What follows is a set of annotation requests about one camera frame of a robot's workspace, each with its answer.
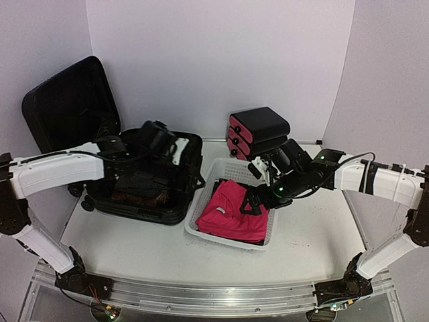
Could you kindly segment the dark dotted garment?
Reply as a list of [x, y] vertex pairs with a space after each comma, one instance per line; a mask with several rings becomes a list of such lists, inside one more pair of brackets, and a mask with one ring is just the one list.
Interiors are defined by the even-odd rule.
[[114, 185], [114, 191], [134, 197], [156, 198], [168, 194], [169, 189], [151, 179], [139, 176], [120, 176]]

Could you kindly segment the white perforated plastic basket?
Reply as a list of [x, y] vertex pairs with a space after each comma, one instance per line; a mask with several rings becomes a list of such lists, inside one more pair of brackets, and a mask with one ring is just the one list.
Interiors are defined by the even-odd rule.
[[266, 250], [276, 224], [275, 211], [259, 216], [240, 212], [246, 190], [260, 182], [248, 162], [214, 159], [205, 172], [204, 188], [197, 191], [185, 218], [185, 230], [205, 241], [244, 250]]

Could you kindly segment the black ribbed hard-shell suitcase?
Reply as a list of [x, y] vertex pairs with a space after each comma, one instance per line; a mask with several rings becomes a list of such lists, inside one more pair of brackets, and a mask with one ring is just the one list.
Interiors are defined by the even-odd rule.
[[120, 176], [138, 176], [135, 174], [137, 158], [127, 150], [127, 136], [133, 129], [121, 129], [105, 70], [95, 56], [69, 66], [28, 92], [21, 110], [42, 153], [96, 142], [107, 145], [106, 159], [120, 160], [117, 166], [107, 166], [107, 178], [68, 185], [69, 193], [81, 198], [81, 206], [86, 211], [175, 225], [185, 218], [195, 191], [204, 186], [200, 174], [202, 138], [194, 133], [172, 131], [177, 139], [189, 139], [180, 164], [173, 165], [165, 177], [146, 178], [169, 189], [166, 203], [150, 207], [111, 199]]

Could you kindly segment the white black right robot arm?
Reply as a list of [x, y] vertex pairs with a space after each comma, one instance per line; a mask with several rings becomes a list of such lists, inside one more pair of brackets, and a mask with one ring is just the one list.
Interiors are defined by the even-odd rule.
[[294, 140], [252, 158], [252, 175], [262, 184], [245, 193], [241, 206], [249, 215], [279, 209], [318, 191], [340, 191], [347, 198], [368, 243], [348, 264], [343, 277], [319, 282], [314, 294], [321, 305], [363, 298], [373, 278], [403, 256], [428, 247], [428, 169], [379, 163], [375, 153], [350, 155], [333, 149], [311, 157]]

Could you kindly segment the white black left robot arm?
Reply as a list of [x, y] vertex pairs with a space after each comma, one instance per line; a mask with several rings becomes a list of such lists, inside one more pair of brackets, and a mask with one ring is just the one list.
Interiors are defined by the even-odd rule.
[[[81, 255], [63, 244], [48, 219], [54, 211], [71, 212], [72, 201], [48, 203], [50, 192], [62, 198], [70, 184], [117, 179], [132, 175], [144, 162], [177, 166], [188, 140], [183, 140], [160, 121], [146, 121], [128, 140], [118, 135], [95, 138], [71, 148], [27, 157], [1, 155], [1, 235], [11, 237], [47, 263], [56, 274], [56, 286], [75, 294], [107, 298], [113, 281], [87, 271]], [[47, 201], [38, 207], [37, 199]], [[48, 210], [38, 215], [39, 210]]]

